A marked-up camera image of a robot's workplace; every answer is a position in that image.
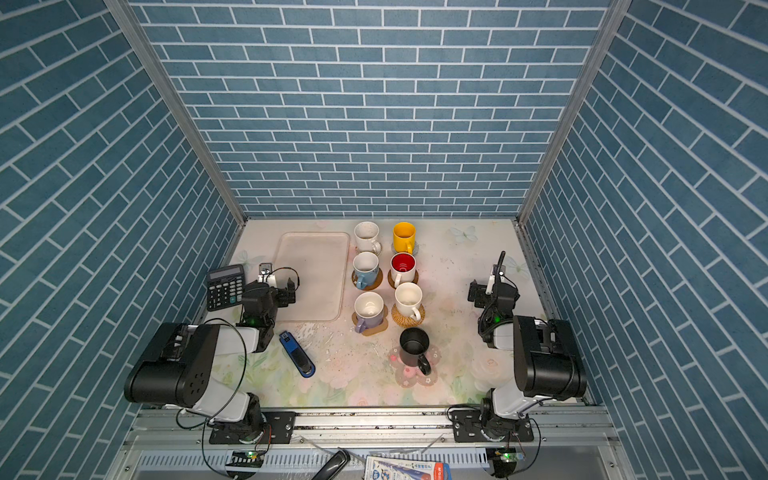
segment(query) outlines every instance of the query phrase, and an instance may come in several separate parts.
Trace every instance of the calculator screen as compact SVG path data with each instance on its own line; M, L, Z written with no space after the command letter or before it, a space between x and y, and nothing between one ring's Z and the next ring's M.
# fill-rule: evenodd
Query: calculator screen
M235 275L237 273L240 273L239 268L230 268L229 270L221 270L220 272L212 273L210 279L214 280L216 278L221 278L222 276Z

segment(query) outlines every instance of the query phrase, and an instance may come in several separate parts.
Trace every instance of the table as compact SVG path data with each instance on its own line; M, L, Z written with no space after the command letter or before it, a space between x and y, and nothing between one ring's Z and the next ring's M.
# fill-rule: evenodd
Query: table
M361 220L249 220L230 264L242 263L246 280L257 277L259 263L272 261L280 237L287 232L342 231L350 235L347 276L356 255L353 230ZM384 272L374 291L392 310L395 290L386 280L393 255L392 228L397 220L377 220L383 245L379 256ZM512 352L489 349L477 334L481 312L467 301L469 283L486 283L491 266L502 250L507 276L520 292L518 315L545 318L535 285L525 263L510 220L412 220L416 226L416 268L424 292L425 321L420 325L430 338L433 374L403 365L393 349L403 328L388 316L389 327L374 336L354 331L355 298L361 293L351 283L344 286L339 317L327 323L281 323L277 313L275 337L263 353L218 356L213 377L235 387L247 361L241 390L253 392L262 407L333 406L444 406L477 403L492 387L512 379ZM240 307L207 313L231 322L240 318ZM277 336L290 331L317 371L304 379L291 362Z

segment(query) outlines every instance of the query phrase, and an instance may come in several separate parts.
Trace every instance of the rectangular tray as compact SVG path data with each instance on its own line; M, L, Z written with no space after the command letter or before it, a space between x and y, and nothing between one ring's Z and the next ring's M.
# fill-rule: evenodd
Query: rectangular tray
M277 311L277 323L331 322L341 313L346 278L349 234L344 232L289 232L277 245L274 268L290 266L299 272L296 303ZM275 273L277 286L295 274Z

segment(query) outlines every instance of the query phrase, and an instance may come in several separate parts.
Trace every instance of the calculator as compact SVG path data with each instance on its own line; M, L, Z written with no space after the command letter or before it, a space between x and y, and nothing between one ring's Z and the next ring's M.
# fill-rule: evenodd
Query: calculator
M208 272L208 311L240 305L245 286L242 265L222 266Z

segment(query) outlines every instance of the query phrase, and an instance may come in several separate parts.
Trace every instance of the wall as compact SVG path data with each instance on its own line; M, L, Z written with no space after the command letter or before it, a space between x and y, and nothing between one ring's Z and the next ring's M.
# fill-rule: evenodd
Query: wall
M0 11L0 478L91 478L234 225L100 0Z
M243 3L131 2L250 216L510 217L609 0Z
M645 478L768 478L766 7L634 0L529 224Z

